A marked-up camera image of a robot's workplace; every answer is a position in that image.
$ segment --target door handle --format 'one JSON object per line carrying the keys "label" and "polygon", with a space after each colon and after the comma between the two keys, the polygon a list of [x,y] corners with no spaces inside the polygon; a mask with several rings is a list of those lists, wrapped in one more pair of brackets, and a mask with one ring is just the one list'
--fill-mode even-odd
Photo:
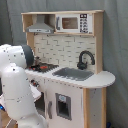
{"label": "door handle", "polygon": [[48,103],[48,115],[50,119],[52,119],[51,107],[52,107],[52,101]]}
{"label": "door handle", "polygon": [[59,17],[56,18],[56,29],[60,30],[60,27],[58,26],[58,22],[59,22]]}

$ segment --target white robot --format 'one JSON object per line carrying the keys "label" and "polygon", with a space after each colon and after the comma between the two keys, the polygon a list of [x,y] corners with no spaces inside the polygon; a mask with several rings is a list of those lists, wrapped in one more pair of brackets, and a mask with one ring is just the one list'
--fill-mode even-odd
{"label": "white robot", "polygon": [[31,86],[24,71],[34,62],[28,45],[0,46],[0,78],[8,116],[16,120],[18,128],[47,128],[34,104]]}

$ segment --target gray wall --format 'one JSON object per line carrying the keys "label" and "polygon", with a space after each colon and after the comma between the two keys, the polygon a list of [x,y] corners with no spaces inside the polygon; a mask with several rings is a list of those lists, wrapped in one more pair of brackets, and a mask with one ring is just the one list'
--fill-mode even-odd
{"label": "gray wall", "polygon": [[12,44],[11,25],[6,0],[0,0],[0,45]]}
{"label": "gray wall", "polygon": [[[26,43],[25,33],[22,32],[21,12],[105,10],[103,64],[104,70],[110,71],[116,76],[114,85],[107,88],[107,120],[112,122],[116,128],[127,128],[128,0],[7,0],[7,2],[14,45]],[[2,29],[0,34],[2,42],[6,43],[11,40],[9,21],[7,17],[1,20],[0,27],[4,27],[6,30]]]}

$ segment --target microwave door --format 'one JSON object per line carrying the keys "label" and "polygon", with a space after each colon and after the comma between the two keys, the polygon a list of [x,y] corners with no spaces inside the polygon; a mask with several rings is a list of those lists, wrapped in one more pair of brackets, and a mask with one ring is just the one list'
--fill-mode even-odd
{"label": "microwave door", "polygon": [[80,14],[57,14],[56,32],[80,33]]}

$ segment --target microwave control panel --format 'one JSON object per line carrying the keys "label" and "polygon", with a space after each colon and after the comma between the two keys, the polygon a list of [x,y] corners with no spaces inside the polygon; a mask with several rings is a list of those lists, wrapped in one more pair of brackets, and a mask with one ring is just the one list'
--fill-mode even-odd
{"label": "microwave control panel", "polygon": [[80,14],[80,32],[88,33],[87,14]]}

